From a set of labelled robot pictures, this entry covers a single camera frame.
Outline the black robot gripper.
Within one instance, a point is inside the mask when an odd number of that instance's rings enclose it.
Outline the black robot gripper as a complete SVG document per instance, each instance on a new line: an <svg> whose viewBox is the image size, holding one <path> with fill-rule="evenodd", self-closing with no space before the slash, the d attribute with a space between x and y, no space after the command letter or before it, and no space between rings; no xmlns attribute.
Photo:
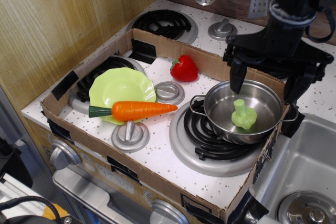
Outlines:
<svg viewBox="0 0 336 224"><path fill-rule="evenodd" d="M306 68L313 73L287 74L284 89L285 104L294 104L307 91L312 83L321 78L328 64L334 60L333 56L302 40L305 30L303 26L286 25L283 22L270 18L267 26L253 34L236 35L235 45L244 47L254 52L259 52L266 57L305 62ZM241 60L233 60L230 68L230 88L237 94L240 93L247 66Z"/></svg>

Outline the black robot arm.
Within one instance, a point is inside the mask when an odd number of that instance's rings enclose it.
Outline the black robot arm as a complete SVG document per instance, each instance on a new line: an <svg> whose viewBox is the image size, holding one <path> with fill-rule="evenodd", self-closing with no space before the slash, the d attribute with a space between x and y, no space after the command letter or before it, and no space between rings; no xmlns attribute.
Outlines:
<svg viewBox="0 0 336 224"><path fill-rule="evenodd" d="M224 60L230 66L230 88L239 93L247 68L283 72L286 104L295 103L310 87L321 81L333 56L304 41L330 40L335 32L332 7L335 0L272 0L267 26L254 34L229 36Z"/></svg>

